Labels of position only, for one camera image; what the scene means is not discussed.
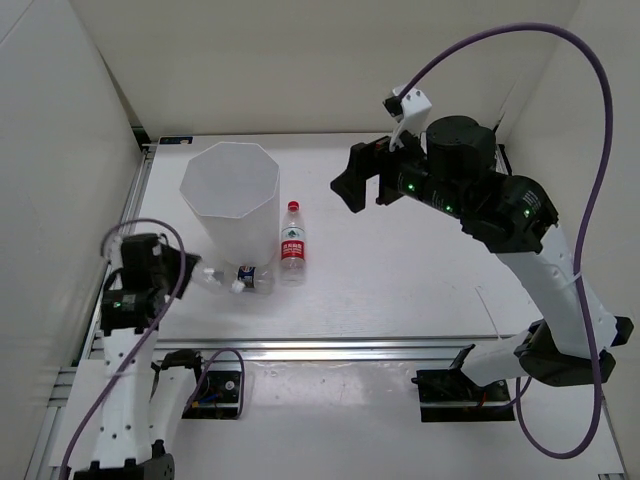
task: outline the purple cable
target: purple cable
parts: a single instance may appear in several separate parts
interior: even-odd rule
[[[235,417],[235,418],[240,418],[240,415],[242,415],[242,409],[244,408],[244,377],[246,376],[246,374],[245,374],[244,360],[242,359],[242,355],[240,355],[240,352],[235,348],[221,348],[220,350],[216,351],[213,355],[211,355],[211,358],[207,360],[207,362],[202,366],[202,373],[200,374],[200,378],[198,379],[198,383],[196,384],[195,390],[189,397],[189,400],[187,400],[187,405],[185,406],[185,412],[189,409],[189,406],[194,402],[194,400],[196,399],[196,396],[198,396],[200,387],[202,387],[202,384],[207,378],[207,372],[209,371],[209,368],[211,368],[211,364],[215,362],[216,358],[218,358],[218,356],[220,356],[221,353],[225,353],[225,352],[231,352],[235,354],[235,356],[238,357],[238,361],[240,362],[240,399],[238,400],[238,414]]]
[[[490,28],[489,30],[476,33],[475,35],[471,35],[470,37],[459,41],[458,43],[447,48],[440,55],[436,56],[427,65],[425,65],[425,67],[420,70],[415,77],[411,79],[411,81],[402,89],[402,92],[400,92],[400,95],[398,96],[400,98],[403,98],[409,92],[409,90],[411,90],[416,85],[416,83],[418,83],[422,79],[422,77],[424,77],[429,71],[431,71],[432,68],[434,68],[441,61],[457,52],[458,50],[479,42],[480,40],[484,40],[485,38],[495,37],[496,35],[511,32],[544,32],[550,33],[568,41],[576,48],[578,48],[578,50],[580,50],[580,52],[582,52],[582,54],[587,58],[587,60],[593,67],[596,76],[598,77],[600,88],[602,89],[602,97],[604,100],[604,145],[602,146],[602,155],[600,157],[600,166],[598,167],[598,173],[596,174],[596,178],[593,182],[593,187],[591,189],[591,193],[589,194],[589,199],[587,200],[587,205],[584,209],[584,214],[582,215],[582,220],[580,222],[580,228],[578,230],[575,254],[573,258],[573,273],[575,275],[578,275],[582,267],[582,249],[584,247],[584,241],[587,235],[587,228],[589,226],[591,215],[593,214],[596,200],[598,199],[598,194],[600,193],[600,188],[602,187],[602,182],[604,181],[604,175],[606,173],[607,165],[609,164],[609,156],[611,154],[611,143],[613,140],[613,99],[611,96],[611,87],[609,85],[609,80],[607,79],[607,74],[604,71],[602,63],[600,62],[594,51],[591,50],[589,45],[584,42],[584,40],[562,27],[546,23],[523,22]],[[522,417],[522,405],[520,403],[521,393],[519,393],[520,379],[516,380],[516,398],[518,399],[518,401],[516,401],[516,410],[518,412],[518,421],[520,423],[520,426],[522,427],[522,431],[534,447],[536,447],[545,455],[557,459],[574,458],[587,449],[587,447],[595,437],[596,432],[598,431],[598,425],[600,424],[600,410],[602,409],[602,375],[600,373],[600,362],[596,346],[595,334],[593,332],[593,326],[591,324],[589,303],[587,301],[587,295],[584,290],[584,282],[582,280],[582,276],[580,275],[578,275],[576,280],[576,289],[578,290],[578,299],[580,301],[580,308],[582,309],[584,328],[587,334],[589,353],[591,354],[591,370],[593,372],[593,414],[591,416],[591,424],[589,425],[589,430],[585,434],[584,439],[576,448],[564,453],[552,452],[551,450],[544,448],[533,438],[531,432],[529,432],[527,426],[524,423],[524,418]]]
[[[529,389],[529,385],[531,385],[531,380],[533,380],[533,377],[527,377],[527,381],[524,382],[524,387],[522,387],[522,391],[518,391],[518,387],[517,387],[517,383],[518,380],[520,380],[520,378],[518,378],[516,380],[516,395],[513,397],[513,399],[507,403],[506,405],[502,405],[501,407],[499,407],[499,410],[506,410],[508,408],[513,407],[516,403],[519,403],[520,400],[522,400],[522,397],[524,397],[524,394],[526,393],[526,391]]]
[[[102,402],[104,402],[104,400],[107,398],[107,396],[109,395],[109,392],[113,390],[113,387],[120,379],[120,374],[127,369],[127,367],[131,364],[131,360],[134,359],[134,357],[136,356],[140,348],[142,348],[142,345],[144,344],[144,342],[146,342],[149,336],[151,335],[151,333],[156,330],[156,327],[160,323],[160,320],[162,320],[162,318],[166,315],[167,311],[169,310],[169,307],[171,306],[173,301],[176,299],[176,296],[178,295],[178,291],[180,291],[180,286],[184,281],[186,266],[187,266],[187,256],[184,249],[184,243],[182,242],[182,238],[180,237],[180,234],[178,234],[178,232],[175,230],[175,228],[173,228],[171,225],[161,220],[155,220],[153,218],[137,218],[134,220],[127,220],[126,222],[122,222],[118,225],[115,225],[114,227],[111,227],[107,231],[107,233],[105,233],[104,237],[102,238],[102,242],[100,242],[100,255],[104,254],[104,247],[107,241],[109,240],[109,238],[111,237],[111,235],[116,233],[121,227],[125,225],[130,225],[132,223],[155,223],[156,225],[160,225],[161,227],[166,228],[176,237],[178,246],[180,247],[180,272],[178,274],[178,281],[176,283],[176,288],[174,288],[173,291],[171,292],[171,295],[169,295],[169,300],[167,300],[167,303],[164,304],[164,307],[162,307],[162,310],[160,310],[160,313],[158,313],[158,316],[153,319],[153,322],[151,322],[151,325],[149,325],[149,328],[147,328],[144,331],[144,333],[140,337],[140,340],[138,340],[138,343],[134,345],[131,351],[124,358],[124,360],[116,370],[115,374],[111,377],[111,379],[109,380],[107,385],[104,387],[100,395],[98,395],[98,398],[96,398],[96,401],[93,402],[93,405],[91,405],[91,408],[89,408],[89,411],[87,412],[87,414],[80,421],[80,424],[78,425],[78,428],[76,428],[76,431],[73,432],[73,436],[71,437],[71,440],[69,440],[69,445],[67,446],[67,449],[64,452],[64,457],[62,458],[62,463],[60,465],[60,476],[58,477],[59,480],[68,480],[69,474],[71,473],[71,468],[69,467],[69,460],[71,459],[71,453],[73,452],[73,449],[75,448],[76,443],[78,443],[78,439],[80,438],[82,431],[85,429],[85,427],[89,423],[89,420],[91,419],[91,417],[93,417],[94,413],[96,413],[100,405],[102,405]]]

